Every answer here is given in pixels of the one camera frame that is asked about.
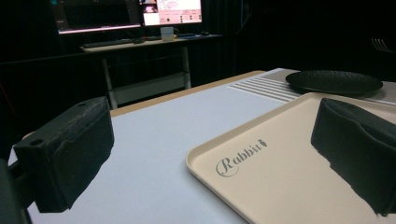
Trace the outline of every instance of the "desk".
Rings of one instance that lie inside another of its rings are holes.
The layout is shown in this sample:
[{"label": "desk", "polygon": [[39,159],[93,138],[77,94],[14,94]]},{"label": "desk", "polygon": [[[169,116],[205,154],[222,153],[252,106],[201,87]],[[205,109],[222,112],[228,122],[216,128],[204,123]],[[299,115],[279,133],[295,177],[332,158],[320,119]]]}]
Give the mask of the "desk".
[{"label": "desk", "polygon": [[230,88],[232,77],[111,111],[110,158],[71,210],[34,223],[246,223],[187,170],[190,149],[284,103]]},{"label": "desk", "polygon": [[[212,38],[218,35],[197,36],[200,38]],[[115,46],[106,46],[99,48],[84,49],[86,52],[100,52],[115,49],[146,49],[148,47],[159,47],[161,45],[168,45],[170,42],[189,42],[188,39],[175,39],[174,41],[146,41],[142,44],[122,44]],[[159,77],[150,81],[139,82],[131,85],[126,85],[118,88],[113,88],[107,60],[102,59],[102,66],[105,72],[108,98],[113,109],[118,108],[118,105],[131,102],[133,100],[148,97],[150,95],[159,94],[166,91],[172,91],[179,88],[189,89],[191,87],[190,66],[189,66],[189,52],[187,46],[180,47],[180,55],[182,60],[182,71],[166,77]]]}]

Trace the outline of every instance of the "black pad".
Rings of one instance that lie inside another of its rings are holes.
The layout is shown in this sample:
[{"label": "black pad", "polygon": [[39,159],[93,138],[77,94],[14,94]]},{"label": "black pad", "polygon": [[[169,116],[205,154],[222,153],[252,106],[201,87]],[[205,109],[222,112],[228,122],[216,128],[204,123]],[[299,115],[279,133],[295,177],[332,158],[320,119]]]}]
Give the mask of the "black pad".
[{"label": "black pad", "polygon": [[114,134],[106,97],[72,106],[14,148],[40,212],[71,208],[109,158]]},{"label": "black pad", "polygon": [[311,144],[377,214],[396,212],[396,125],[322,99]]}]

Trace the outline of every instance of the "black plate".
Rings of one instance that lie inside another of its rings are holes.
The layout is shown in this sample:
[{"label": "black plate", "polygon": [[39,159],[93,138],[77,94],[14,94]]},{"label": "black plate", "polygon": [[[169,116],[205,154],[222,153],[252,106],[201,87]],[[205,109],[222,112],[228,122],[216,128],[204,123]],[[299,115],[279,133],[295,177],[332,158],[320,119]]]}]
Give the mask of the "black plate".
[{"label": "black plate", "polygon": [[286,76],[290,86],[300,91],[331,94],[364,94],[382,88],[380,80],[366,75],[342,71],[309,70]]}]

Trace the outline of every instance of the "monitor screen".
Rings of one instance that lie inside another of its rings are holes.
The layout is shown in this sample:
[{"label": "monitor screen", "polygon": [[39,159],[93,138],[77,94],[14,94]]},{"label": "monitor screen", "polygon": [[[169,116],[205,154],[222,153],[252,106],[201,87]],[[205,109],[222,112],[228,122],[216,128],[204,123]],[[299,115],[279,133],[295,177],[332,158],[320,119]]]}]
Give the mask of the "monitor screen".
[{"label": "monitor screen", "polygon": [[201,0],[139,0],[145,26],[202,22]]},{"label": "monitor screen", "polygon": [[60,35],[140,27],[138,0],[49,0]]}]

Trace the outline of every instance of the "beige tray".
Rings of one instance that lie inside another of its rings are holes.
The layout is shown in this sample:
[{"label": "beige tray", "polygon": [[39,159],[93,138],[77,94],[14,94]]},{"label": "beige tray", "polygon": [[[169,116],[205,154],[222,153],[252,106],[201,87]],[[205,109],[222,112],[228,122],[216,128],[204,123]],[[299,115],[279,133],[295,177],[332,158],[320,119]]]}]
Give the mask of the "beige tray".
[{"label": "beige tray", "polygon": [[378,217],[311,146],[323,97],[396,122],[394,106],[308,93],[194,148],[188,168],[251,223],[396,223]]}]

